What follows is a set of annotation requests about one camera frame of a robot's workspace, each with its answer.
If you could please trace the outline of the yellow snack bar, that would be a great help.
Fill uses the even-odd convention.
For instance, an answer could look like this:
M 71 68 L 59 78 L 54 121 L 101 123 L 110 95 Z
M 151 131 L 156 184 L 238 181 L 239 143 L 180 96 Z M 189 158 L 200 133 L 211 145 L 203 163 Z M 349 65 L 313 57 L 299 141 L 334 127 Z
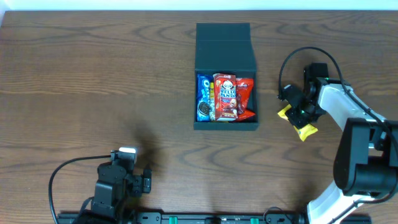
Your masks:
M 277 114 L 280 118 L 289 121 L 288 117 L 287 117 L 287 111 L 291 109 L 291 105 L 287 105 L 284 109 L 280 110 Z M 296 126 L 293 126 L 294 129 L 296 130 L 299 138 L 302 141 L 305 141 L 306 138 L 308 138 L 309 136 L 315 134 L 318 129 L 314 126 L 312 126 L 311 124 L 307 124 L 305 125 L 303 128 L 297 128 Z

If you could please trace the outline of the red jerky snack bag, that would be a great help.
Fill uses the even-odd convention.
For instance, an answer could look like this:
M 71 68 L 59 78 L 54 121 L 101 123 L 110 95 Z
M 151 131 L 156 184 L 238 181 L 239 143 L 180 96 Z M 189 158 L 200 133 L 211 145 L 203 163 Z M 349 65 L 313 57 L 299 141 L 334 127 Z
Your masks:
M 248 101 L 251 96 L 252 88 L 254 87 L 253 78 L 237 78 L 236 79 L 236 100 L 238 118 L 235 122 L 240 122 L 251 118 L 255 113 L 248 109 Z

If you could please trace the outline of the red Hello Panda box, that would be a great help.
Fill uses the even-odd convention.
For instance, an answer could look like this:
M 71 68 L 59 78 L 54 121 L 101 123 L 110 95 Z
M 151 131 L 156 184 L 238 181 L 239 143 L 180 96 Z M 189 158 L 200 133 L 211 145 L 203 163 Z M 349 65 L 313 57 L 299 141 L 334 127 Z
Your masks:
M 238 118 L 236 76 L 216 73 L 214 79 L 215 120 L 234 121 Z

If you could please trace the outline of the dark green box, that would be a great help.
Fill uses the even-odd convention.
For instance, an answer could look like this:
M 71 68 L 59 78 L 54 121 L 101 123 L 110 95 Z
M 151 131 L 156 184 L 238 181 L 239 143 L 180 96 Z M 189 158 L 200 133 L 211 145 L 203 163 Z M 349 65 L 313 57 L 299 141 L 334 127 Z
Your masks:
M 204 122 L 197 120 L 197 100 L 193 101 L 194 130 L 255 131 L 259 125 L 257 65 L 251 43 L 249 23 L 198 23 L 195 46 L 194 81 L 197 75 L 225 73 L 252 78 L 254 86 L 248 99 L 252 118 L 240 122 Z

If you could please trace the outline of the blue Oreo cookie pack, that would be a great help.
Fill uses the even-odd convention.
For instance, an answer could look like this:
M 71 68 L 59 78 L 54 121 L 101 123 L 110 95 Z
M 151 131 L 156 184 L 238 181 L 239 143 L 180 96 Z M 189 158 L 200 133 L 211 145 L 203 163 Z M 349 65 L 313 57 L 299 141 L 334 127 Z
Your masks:
M 209 75 L 197 75 L 197 122 L 210 121 L 210 83 L 212 78 Z

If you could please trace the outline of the yellow seed snack bag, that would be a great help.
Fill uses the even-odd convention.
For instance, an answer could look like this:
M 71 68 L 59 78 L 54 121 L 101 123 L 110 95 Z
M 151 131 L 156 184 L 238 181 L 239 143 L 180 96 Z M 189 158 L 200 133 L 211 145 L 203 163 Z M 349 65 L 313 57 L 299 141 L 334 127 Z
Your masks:
M 210 112 L 209 112 L 209 117 L 210 121 L 215 121 L 215 93 L 214 93 L 214 83 L 210 83 Z

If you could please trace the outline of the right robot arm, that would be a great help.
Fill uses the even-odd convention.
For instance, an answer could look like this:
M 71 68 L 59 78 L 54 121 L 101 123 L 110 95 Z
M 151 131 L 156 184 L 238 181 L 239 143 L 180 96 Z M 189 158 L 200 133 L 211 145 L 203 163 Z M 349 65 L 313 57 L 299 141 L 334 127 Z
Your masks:
M 296 128 L 328 113 L 343 134 L 333 164 L 333 181 L 291 223 L 370 223 L 351 215 L 364 204 L 390 200 L 397 193 L 397 122 L 375 113 L 343 79 L 306 75 L 305 88 L 279 88 L 288 121 Z

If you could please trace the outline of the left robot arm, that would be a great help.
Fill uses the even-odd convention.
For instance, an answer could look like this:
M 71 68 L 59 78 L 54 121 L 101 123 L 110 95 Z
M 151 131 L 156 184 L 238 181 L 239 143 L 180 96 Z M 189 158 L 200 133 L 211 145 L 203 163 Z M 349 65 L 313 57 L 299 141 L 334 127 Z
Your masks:
M 98 180 L 89 210 L 80 209 L 74 223 L 135 223 L 135 211 L 128 201 L 151 192 L 152 169 L 146 166 L 141 175 L 133 174 L 131 161 L 108 162 L 98 166 Z

